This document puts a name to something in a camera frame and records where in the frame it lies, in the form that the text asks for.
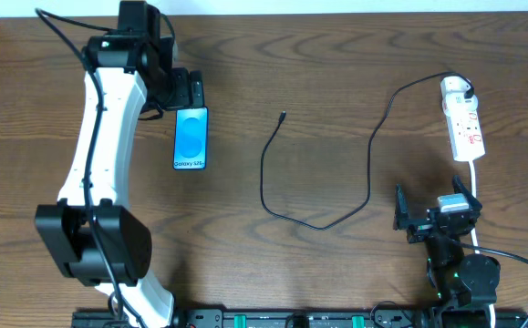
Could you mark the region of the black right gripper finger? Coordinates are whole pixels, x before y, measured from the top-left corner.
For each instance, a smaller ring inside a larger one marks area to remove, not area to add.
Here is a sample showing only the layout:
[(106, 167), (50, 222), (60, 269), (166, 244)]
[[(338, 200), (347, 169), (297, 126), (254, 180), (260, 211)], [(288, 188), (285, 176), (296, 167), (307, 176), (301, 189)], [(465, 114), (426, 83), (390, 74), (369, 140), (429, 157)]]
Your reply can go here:
[(456, 194), (461, 194), (468, 202), (472, 210), (479, 208), (479, 201), (472, 195), (472, 192), (462, 183), (459, 175), (454, 175), (451, 180), (452, 187)]
[(396, 185), (396, 208), (394, 213), (393, 229), (406, 230), (409, 226), (409, 207), (400, 184)]

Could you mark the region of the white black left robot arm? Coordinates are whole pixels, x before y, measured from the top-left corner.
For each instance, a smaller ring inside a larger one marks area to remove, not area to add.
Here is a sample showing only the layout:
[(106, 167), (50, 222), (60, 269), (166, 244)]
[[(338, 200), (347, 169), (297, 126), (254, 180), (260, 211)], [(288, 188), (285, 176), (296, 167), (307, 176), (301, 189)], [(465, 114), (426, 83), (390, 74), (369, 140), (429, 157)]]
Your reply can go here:
[(175, 169), (206, 164), (208, 108), (202, 75), (176, 67), (168, 18), (144, 1), (123, 1), (118, 24), (99, 26), (75, 54), (85, 70), (78, 143), (56, 203), (36, 209), (36, 229), (62, 275), (103, 292), (101, 327), (172, 327), (175, 301), (150, 267), (150, 230), (129, 209), (129, 165), (141, 121), (177, 115)]

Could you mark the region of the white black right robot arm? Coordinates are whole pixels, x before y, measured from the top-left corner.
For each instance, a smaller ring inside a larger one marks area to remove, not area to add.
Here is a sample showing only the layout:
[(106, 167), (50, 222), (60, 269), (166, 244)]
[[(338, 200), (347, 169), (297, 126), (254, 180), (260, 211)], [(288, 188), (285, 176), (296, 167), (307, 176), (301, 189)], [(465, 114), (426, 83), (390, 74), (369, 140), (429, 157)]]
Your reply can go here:
[(458, 176), (454, 192), (438, 197), (423, 218), (412, 218), (402, 188), (396, 187), (393, 229), (405, 231), (410, 244), (424, 243), (427, 276), (439, 303), (425, 310), (419, 323), (428, 327), (489, 327), (489, 307), (497, 302), (500, 263), (480, 253), (466, 254), (461, 237), (470, 234), (482, 205)]

